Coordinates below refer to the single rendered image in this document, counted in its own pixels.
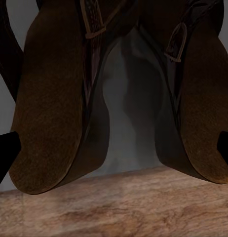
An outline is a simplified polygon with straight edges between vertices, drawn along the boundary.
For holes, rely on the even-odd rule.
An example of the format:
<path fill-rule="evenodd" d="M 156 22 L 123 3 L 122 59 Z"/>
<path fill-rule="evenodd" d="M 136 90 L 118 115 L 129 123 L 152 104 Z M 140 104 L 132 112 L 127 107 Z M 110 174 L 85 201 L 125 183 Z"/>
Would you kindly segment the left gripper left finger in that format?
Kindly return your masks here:
<path fill-rule="evenodd" d="M 20 151 L 21 143 L 16 131 L 0 135 L 0 184 Z"/>

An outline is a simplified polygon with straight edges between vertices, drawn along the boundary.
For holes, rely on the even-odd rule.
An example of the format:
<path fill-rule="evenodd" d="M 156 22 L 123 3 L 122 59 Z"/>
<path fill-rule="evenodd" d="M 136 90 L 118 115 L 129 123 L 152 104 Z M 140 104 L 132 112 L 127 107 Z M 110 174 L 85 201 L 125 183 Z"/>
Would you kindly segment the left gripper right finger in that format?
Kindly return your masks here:
<path fill-rule="evenodd" d="M 217 150 L 228 164 L 228 132 L 222 131 L 218 138 Z"/>

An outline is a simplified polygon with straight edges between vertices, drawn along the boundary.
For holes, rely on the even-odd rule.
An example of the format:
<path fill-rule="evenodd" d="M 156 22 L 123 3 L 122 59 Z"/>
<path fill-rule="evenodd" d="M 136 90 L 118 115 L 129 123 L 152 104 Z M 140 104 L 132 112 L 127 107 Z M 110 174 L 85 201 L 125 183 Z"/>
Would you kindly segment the sandal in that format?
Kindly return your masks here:
<path fill-rule="evenodd" d="M 21 151 L 8 170 L 22 193 L 39 195 L 100 168 L 110 114 L 103 71 L 137 24 L 144 0 L 36 0 L 22 51 L 0 0 L 0 74 L 15 103 L 11 132 Z"/>
<path fill-rule="evenodd" d="M 224 0 L 144 0 L 131 29 L 136 48 L 159 72 L 155 119 L 159 161 L 215 184 L 228 183 L 217 143 L 228 132 L 228 53 L 219 39 Z"/>

